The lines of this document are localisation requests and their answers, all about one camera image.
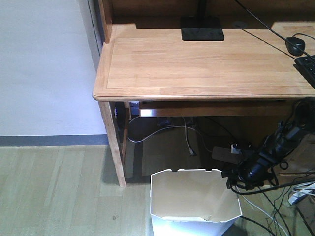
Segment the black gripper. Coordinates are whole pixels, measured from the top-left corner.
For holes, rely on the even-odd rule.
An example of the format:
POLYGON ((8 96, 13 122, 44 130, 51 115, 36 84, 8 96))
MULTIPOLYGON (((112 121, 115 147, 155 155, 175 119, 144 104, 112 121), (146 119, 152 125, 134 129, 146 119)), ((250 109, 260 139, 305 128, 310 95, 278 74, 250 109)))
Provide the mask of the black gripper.
POLYGON ((226 181, 227 189, 232 189, 234 186, 242 189, 243 186, 235 179, 239 179, 245 184, 259 184, 269 179, 268 169, 270 166, 271 162, 263 157, 252 157, 242 162, 239 168, 222 170, 221 177, 228 178, 226 181))

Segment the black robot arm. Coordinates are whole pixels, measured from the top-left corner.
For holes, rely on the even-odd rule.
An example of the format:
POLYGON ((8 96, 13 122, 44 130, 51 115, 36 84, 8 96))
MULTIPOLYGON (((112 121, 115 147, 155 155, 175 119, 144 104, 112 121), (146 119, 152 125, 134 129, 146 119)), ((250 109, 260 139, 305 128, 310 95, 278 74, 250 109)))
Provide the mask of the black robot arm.
POLYGON ((240 149, 244 159, 235 168, 222 171, 222 178, 227 178, 226 187, 252 190, 263 186, 265 181, 278 186, 273 167, 282 163, 306 135, 314 133, 315 99, 306 97, 294 102, 289 118, 279 122, 274 133, 253 150, 240 149))

